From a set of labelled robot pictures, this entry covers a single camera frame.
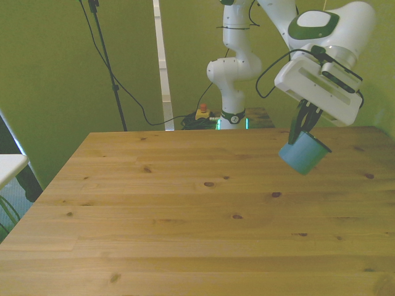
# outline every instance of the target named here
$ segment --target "yellow-green wall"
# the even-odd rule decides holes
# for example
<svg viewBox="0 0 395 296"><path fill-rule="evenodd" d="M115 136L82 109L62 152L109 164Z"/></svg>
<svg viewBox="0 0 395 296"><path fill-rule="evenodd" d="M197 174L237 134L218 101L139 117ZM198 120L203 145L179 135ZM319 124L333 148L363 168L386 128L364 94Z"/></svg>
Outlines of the yellow-green wall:
<svg viewBox="0 0 395 296"><path fill-rule="evenodd" d="M83 3L96 32L88 2ZM99 3L115 75L151 121L163 121L152 1ZM132 99L124 92L120 97L129 130L153 129ZM122 130L109 73L78 1L2 1L0 111L43 187L89 132Z"/></svg>
<svg viewBox="0 0 395 296"><path fill-rule="evenodd" d="M323 9L324 0L296 1L301 12ZM335 9L350 1L327 0L326 8ZM395 138L395 4L392 1L375 0L369 2L377 13L377 26L369 45L362 53L355 71L364 78L361 91L365 105L361 109L355 125L375 125ZM197 101L210 84L206 77L206 67L226 53L222 43L223 6L216 0L161 2L165 47L168 59L170 90L175 115L192 111ZM252 18L260 27L251 28L254 52L265 67L287 52L287 48L263 9L255 6ZM264 93L273 85L273 79L286 61L274 67L262 80L260 88ZM276 89L268 99L261 99L255 92L255 81L238 83L246 94L247 107L265 107L276 127L287 128L297 102ZM221 108L221 95L212 87L204 102L211 109ZM331 126L322 119L318 126Z"/></svg>

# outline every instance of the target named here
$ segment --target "wooden tabletop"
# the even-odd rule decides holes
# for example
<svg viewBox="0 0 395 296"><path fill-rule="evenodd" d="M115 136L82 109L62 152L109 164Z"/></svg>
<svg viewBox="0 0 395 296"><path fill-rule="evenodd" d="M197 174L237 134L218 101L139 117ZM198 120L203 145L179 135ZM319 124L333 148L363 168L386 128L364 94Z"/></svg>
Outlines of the wooden tabletop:
<svg viewBox="0 0 395 296"><path fill-rule="evenodd" d="M0 295L395 295L395 143L316 128L93 133L0 245Z"/></svg>

